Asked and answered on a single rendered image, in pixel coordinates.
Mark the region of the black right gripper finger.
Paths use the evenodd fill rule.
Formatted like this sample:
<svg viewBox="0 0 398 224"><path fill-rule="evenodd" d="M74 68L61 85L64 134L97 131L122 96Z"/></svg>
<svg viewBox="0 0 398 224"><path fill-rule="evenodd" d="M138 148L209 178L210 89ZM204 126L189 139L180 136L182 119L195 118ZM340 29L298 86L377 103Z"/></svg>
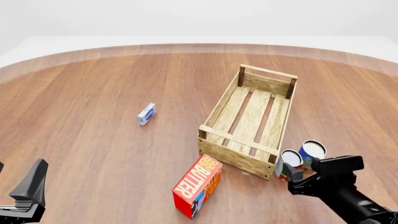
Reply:
<svg viewBox="0 0 398 224"><path fill-rule="evenodd" d="M283 171L287 177L287 181L298 181L303 179L302 166L293 167L288 163L283 163Z"/></svg>

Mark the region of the black flat plate on stalk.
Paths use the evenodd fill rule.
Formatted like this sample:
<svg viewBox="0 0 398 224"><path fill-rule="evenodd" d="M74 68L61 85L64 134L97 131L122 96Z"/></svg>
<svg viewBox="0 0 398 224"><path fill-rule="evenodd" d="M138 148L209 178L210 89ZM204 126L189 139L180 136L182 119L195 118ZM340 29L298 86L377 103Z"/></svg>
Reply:
<svg viewBox="0 0 398 224"><path fill-rule="evenodd" d="M311 168L320 175L338 175L364 169L362 156L313 158Z"/></svg>

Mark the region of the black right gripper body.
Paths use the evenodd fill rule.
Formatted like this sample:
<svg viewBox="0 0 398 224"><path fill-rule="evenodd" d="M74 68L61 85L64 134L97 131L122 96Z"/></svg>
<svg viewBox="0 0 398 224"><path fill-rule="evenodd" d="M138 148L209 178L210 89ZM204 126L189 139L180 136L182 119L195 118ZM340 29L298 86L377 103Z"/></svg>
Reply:
<svg viewBox="0 0 398 224"><path fill-rule="evenodd" d="M357 199L358 190L355 183L356 175L352 172L338 175L316 173L302 180L289 181L288 190L292 195Z"/></svg>

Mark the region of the white tomato sauce tin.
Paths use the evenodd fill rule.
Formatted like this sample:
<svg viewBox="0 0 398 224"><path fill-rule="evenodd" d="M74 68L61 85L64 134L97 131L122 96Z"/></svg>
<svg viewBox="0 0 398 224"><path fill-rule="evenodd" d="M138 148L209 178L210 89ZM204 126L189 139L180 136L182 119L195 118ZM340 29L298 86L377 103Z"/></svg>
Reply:
<svg viewBox="0 0 398 224"><path fill-rule="evenodd" d="M274 172L278 179L287 182L289 178L287 176L287 172L283 168L284 163L287 163L294 168L301 169L303 166L303 159L298 152L292 149L286 149L282 151L282 154L277 161Z"/></svg>

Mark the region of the red butter box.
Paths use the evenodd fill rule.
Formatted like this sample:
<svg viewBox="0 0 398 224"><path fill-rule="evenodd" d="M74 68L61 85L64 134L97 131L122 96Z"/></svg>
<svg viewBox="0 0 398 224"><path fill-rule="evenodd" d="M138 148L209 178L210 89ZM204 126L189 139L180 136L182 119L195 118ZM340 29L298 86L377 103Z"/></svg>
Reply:
<svg viewBox="0 0 398 224"><path fill-rule="evenodd" d="M222 168L221 162L202 154L173 188L175 207L193 220L220 183Z"/></svg>

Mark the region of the small blue white box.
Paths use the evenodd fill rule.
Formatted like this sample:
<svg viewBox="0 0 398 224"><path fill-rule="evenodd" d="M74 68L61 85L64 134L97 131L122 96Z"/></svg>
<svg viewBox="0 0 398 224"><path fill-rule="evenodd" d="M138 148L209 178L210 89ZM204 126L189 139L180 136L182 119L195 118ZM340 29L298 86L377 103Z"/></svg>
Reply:
<svg viewBox="0 0 398 224"><path fill-rule="evenodd" d="M145 125L155 115L155 104L150 103L138 115L138 121L141 126Z"/></svg>

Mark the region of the wooden slat tray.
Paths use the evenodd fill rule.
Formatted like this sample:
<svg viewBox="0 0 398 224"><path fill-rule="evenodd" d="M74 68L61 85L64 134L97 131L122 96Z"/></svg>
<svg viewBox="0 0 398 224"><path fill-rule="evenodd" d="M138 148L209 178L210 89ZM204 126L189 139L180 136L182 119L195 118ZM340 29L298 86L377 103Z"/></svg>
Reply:
<svg viewBox="0 0 398 224"><path fill-rule="evenodd" d="M269 179L276 170L298 77L241 65L198 130L198 152Z"/></svg>

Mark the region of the blue soup tin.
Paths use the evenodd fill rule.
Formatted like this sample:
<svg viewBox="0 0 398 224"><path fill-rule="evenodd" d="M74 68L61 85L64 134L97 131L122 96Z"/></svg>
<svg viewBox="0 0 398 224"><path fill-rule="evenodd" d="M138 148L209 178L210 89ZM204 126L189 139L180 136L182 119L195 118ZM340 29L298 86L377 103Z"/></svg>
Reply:
<svg viewBox="0 0 398 224"><path fill-rule="evenodd" d="M311 174L313 173L311 168L313 159L324 159L326 157L326 148L318 141L310 139L302 144L298 153L303 159L304 173Z"/></svg>

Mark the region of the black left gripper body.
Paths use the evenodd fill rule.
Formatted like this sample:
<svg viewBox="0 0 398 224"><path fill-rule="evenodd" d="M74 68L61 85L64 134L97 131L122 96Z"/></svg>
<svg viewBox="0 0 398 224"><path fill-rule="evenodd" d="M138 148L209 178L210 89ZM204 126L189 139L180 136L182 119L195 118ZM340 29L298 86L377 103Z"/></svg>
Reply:
<svg viewBox="0 0 398 224"><path fill-rule="evenodd" d="M0 205L0 224L38 223L45 207L33 201L16 201L15 205Z"/></svg>

